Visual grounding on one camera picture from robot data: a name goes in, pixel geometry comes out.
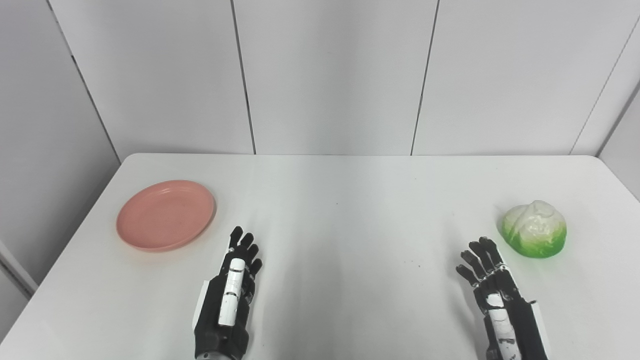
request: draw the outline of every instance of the white table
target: white table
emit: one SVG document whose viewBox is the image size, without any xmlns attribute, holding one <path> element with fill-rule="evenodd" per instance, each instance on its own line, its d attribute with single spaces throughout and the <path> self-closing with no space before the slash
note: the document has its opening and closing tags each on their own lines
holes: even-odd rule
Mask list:
<svg viewBox="0 0 640 360">
<path fill-rule="evenodd" d="M 122 205 L 169 179 L 212 191 L 212 224 L 171 252 L 124 244 Z M 550 259 L 518 255 L 496 228 L 534 199 L 568 222 L 566 247 Z M 539 300 L 553 359 L 638 356 L 640 203 L 598 159 L 136 154 L 0 359 L 192 359 L 196 298 L 236 225 L 255 234 L 264 260 L 247 360 L 483 360 L 481 315 L 454 271 L 481 235 L 497 240 L 525 297 Z"/>
</svg>

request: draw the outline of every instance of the robot finger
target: robot finger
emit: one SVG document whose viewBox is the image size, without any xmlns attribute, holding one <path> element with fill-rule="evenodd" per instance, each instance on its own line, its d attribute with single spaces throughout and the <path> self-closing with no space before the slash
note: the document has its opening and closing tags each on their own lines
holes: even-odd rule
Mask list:
<svg viewBox="0 0 640 360">
<path fill-rule="evenodd" d="M 258 271 L 260 271 L 261 268 L 262 268 L 262 260 L 260 259 L 254 260 L 253 263 L 251 263 L 251 266 L 249 266 L 249 275 L 255 278 L 255 276 L 258 274 Z"/>
<path fill-rule="evenodd" d="M 253 258 L 255 258 L 255 256 L 258 254 L 258 250 L 259 250 L 258 245 L 256 244 L 249 246 L 249 250 L 247 250 L 247 253 L 246 253 L 248 263 L 253 261 Z"/>
<path fill-rule="evenodd" d="M 486 277 L 486 272 L 484 268 L 482 268 L 482 265 L 480 265 L 480 261 L 478 261 L 478 258 L 473 255 L 471 251 L 464 250 L 460 253 L 460 256 L 464 261 L 471 265 L 471 268 L 474 269 L 474 272 L 476 273 L 476 276 L 478 276 L 478 279 L 483 280 Z"/>
<path fill-rule="evenodd" d="M 231 237 L 229 239 L 229 248 L 234 249 L 240 240 L 240 236 L 242 236 L 243 230 L 242 227 L 236 226 L 236 228 L 231 232 Z"/>
<path fill-rule="evenodd" d="M 244 238 L 240 241 L 240 246 L 249 247 L 253 243 L 253 234 L 247 233 Z"/>
<path fill-rule="evenodd" d="M 500 252 L 498 252 L 498 246 L 493 242 L 493 240 L 483 236 L 478 240 L 478 242 L 482 245 L 483 249 L 489 253 L 489 256 L 491 256 L 491 261 L 493 261 L 495 268 L 504 264 L 502 262 L 502 256 L 500 256 Z"/>
<path fill-rule="evenodd" d="M 476 276 L 474 275 L 474 273 L 469 270 L 469 268 L 467 268 L 465 265 L 458 265 L 456 266 L 456 271 L 458 272 L 458 274 L 460 274 L 460 276 L 462 276 L 463 278 L 465 278 L 466 281 L 469 282 L 469 285 L 476 287 L 479 284 L 478 279 L 476 279 Z"/>
<path fill-rule="evenodd" d="M 495 268 L 493 267 L 493 263 L 489 258 L 489 254 L 486 253 L 485 249 L 480 245 L 478 241 L 472 241 L 469 243 L 469 248 L 474 254 L 480 258 L 480 262 L 482 262 L 482 266 L 486 270 L 486 272 L 491 272 Z"/>
</svg>

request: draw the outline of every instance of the robotic hand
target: robotic hand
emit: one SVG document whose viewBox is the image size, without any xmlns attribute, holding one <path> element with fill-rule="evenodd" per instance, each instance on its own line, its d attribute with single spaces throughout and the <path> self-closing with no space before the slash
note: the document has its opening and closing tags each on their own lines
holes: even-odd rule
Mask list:
<svg viewBox="0 0 640 360">
<path fill-rule="evenodd" d="M 522 298 L 491 239 L 482 237 L 469 243 L 469 248 L 473 253 L 465 250 L 461 256 L 474 271 L 464 265 L 458 265 L 456 271 L 473 286 L 484 314 L 487 360 L 548 360 L 547 335 L 537 302 Z"/>
<path fill-rule="evenodd" d="M 194 314 L 196 360 L 240 360 L 249 344 L 245 327 L 262 261 L 253 260 L 253 235 L 240 240 L 242 234 L 239 226 L 233 230 L 220 273 L 202 286 Z"/>
</svg>

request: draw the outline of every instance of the cabbage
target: cabbage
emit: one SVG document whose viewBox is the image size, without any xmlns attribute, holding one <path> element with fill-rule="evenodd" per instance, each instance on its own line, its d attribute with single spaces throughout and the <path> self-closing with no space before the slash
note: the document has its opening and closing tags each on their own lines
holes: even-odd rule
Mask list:
<svg viewBox="0 0 640 360">
<path fill-rule="evenodd" d="M 564 247 L 566 222 L 550 204 L 536 200 L 504 214 L 502 236 L 517 252 L 530 258 L 548 258 Z"/>
</svg>

